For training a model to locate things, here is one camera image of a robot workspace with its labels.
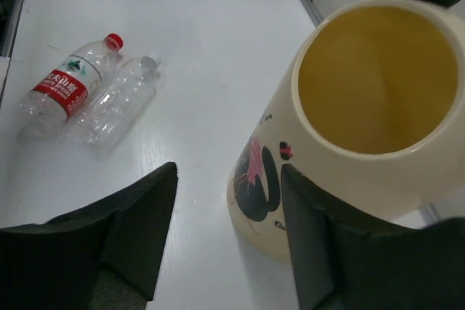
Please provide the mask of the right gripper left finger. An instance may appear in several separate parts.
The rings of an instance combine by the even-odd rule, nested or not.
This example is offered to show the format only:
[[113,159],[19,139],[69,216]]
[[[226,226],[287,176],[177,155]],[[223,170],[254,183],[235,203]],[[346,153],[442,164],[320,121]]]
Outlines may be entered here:
[[144,309],[153,300],[178,173],[168,162],[44,224],[1,230],[3,309]]

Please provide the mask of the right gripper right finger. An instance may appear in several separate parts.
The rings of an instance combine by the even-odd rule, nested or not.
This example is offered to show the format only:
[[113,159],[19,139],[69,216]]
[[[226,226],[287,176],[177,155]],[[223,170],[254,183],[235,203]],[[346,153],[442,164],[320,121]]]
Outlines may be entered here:
[[301,309],[462,309],[464,220],[422,229],[364,213],[296,168],[281,171]]

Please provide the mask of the clear unlabelled plastic bottle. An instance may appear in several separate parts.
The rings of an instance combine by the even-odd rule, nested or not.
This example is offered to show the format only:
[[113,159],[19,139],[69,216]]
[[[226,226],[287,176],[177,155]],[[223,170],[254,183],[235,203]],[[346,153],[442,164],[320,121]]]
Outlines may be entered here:
[[163,86],[160,66],[153,54],[127,60],[72,117],[68,136],[94,152],[113,150]]

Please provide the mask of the red label plastic bottle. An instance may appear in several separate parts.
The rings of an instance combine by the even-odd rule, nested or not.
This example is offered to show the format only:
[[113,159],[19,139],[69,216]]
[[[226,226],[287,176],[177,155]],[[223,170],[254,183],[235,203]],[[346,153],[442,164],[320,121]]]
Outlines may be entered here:
[[94,92],[111,77],[123,39],[115,33],[85,44],[38,82],[20,103],[20,136],[49,138],[58,133]]

